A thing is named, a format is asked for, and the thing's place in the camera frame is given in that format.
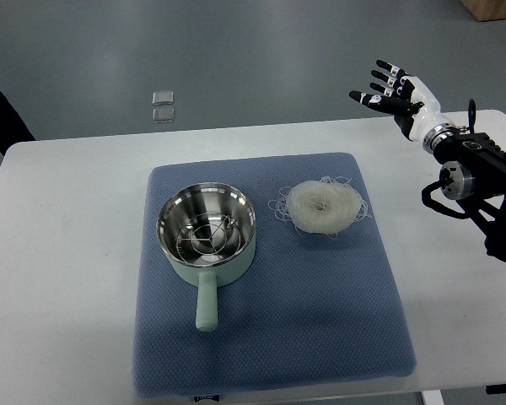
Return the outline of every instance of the gray floor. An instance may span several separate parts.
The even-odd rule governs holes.
[[[506,20],[477,23],[457,0],[0,2],[0,89],[39,140],[380,116],[348,97],[377,58],[444,111],[473,97],[506,113]],[[159,89],[175,91],[172,123],[151,123]],[[485,388],[444,398],[506,404]]]

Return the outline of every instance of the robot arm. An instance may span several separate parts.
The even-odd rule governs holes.
[[[506,262],[506,153],[487,134],[474,133],[474,101],[469,106],[469,127],[457,127],[442,114],[440,103],[419,78],[387,62],[377,61],[377,65],[389,72],[371,72],[387,84],[371,83],[382,95],[358,91],[349,95],[372,110],[394,115],[403,135],[421,142],[443,165],[439,181],[423,189],[423,203],[453,218],[472,219],[486,235],[487,254]],[[431,193],[439,188],[464,212],[434,201]],[[504,195],[500,208],[486,201],[500,195]],[[487,220],[482,212],[494,220]]]

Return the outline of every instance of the white table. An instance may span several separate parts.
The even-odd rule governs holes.
[[[464,112],[448,115],[466,123]],[[476,129],[506,150],[503,113],[479,111]],[[353,154],[362,171],[417,368],[407,378],[231,394],[222,403],[506,383],[506,264],[486,255],[470,220],[421,204],[420,191],[440,166],[391,118],[372,118],[11,148],[0,169],[0,403],[144,403],[134,397],[131,366],[154,167],[337,151]]]

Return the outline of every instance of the blue mat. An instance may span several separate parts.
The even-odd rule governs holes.
[[[148,181],[133,382],[139,397],[269,390],[382,376],[416,365],[390,265],[373,218],[332,240],[299,235],[268,208],[279,189],[322,176],[352,178],[350,154],[310,154],[163,166]],[[219,326],[195,328],[197,288],[184,282],[156,237],[159,210],[194,183],[240,189],[256,211],[251,267],[218,289]]]

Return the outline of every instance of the white noodle bundle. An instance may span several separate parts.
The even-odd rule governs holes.
[[[325,176],[320,181],[304,181],[268,206],[276,218],[292,220],[296,228],[316,234],[334,235],[367,216],[368,205],[349,181]]]

